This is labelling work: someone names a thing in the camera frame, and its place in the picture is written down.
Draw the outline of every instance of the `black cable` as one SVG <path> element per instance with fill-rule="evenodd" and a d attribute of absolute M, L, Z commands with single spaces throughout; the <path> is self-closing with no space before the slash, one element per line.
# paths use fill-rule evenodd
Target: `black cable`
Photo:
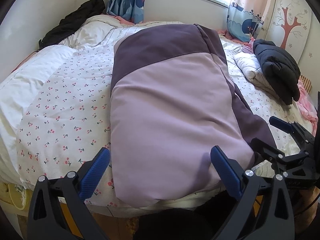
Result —
<path fill-rule="evenodd" d="M 296 217 L 296 216 L 298 216 L 298 215 L 301 215 L 303 212 L 307 211 L 310 207 L 313 206 L 314 203 L 316 203 L 316 201 L 318 200 L 319 197 L 320 197 L 320 193 L 319 193 L 319 195 L 316 197 L 316 199 L 315 199 L 310 205 L 308 205 L 304 210 L 298 212 L 298 213 L 295 214 L 294 216 Z"/>

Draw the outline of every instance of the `yellow bucket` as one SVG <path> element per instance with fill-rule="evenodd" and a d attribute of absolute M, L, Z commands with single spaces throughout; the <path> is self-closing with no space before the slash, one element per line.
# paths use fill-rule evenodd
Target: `yellow bucket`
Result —
<path fill-rule="evenodd" d="M 22 189 L 17 191 L 14 184 L 9 184 L 9 194 L 14 206 L 19 210 L 28 211 L 30 207 L 32 191 L 30 189 Z"/>

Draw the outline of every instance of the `bed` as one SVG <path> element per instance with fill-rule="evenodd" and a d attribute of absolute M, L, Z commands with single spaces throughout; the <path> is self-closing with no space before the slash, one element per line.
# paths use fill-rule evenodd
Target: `bed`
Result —
<path fill-rule="evenodd" d="M 114 45 L 141 29 L 164 24 L 181 23 L 152 22 L 129 27 L 106 15 L 91 17 L 75 34 L 59 45 L 42 49 L 7 77 L 0 84 L 1 178 L 33 189 L 39 176 L 62 177 L 78 170 L 101 147 L 110 148 L 108 116 Z M 233 60 L 242 45 L 223 36 L 220 39 L 229 74 L 253 113 L 266 122 L 272 115 L 297 121 L 311 131 L 311 123 L 302 118 L 295 104 L 285 106 L 245 79 Z M 274 127 L 270 130 L 278 149 L 286 155 L 298 153 L 290 136 Z M 265 161 L 254 170 L 271 177 L 270 165 Z M 218 185 L 210 191 L 136 209 L 116 198 L 111 163 L 86 204 L 92 211 L 108 216 L 135 217 L 167 208 L 192 209 L 222 190 L 223 185 Z"/>

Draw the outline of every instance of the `curtain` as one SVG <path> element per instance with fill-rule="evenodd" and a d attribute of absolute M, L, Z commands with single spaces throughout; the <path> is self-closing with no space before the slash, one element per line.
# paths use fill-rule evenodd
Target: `curtain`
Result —
<path fill-rule="evenodd" d="M 110 0 L 107 13 L 112 16 L 121 16 L 123 19 L 141 23 L 143 21 L 144 0 Z"/>
<path fill-rule="evenodd" d="M 227 16 L 227 28 L 241 41 L 256 38 L 261 30 L 271 0 L 231 0 Z"/>

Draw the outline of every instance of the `folded black jacket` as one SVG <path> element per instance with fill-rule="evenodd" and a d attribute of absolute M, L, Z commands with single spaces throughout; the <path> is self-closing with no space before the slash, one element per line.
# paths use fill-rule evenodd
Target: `folded black jacket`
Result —
<path fill-rule="evenodd" d="M 300 92 L 298 80 L 300 69 L 294 58 L 284 49 L 277 47 L 272 41 L 256 40 L 253 43 L 255 53 L 262 72 L 270 86 L 286 105 L 298 101 Z"/>
<path fill-rule="evenodd" d="M 57 27 L 54 27 L 39 41 L 39 48 L 43 49 L 58 44 L 74 34 L 88 18 L 101 14 L 105 8 L 103 0 L 89 0 L 83 3 L 78 10 L 67 15 Z"/>

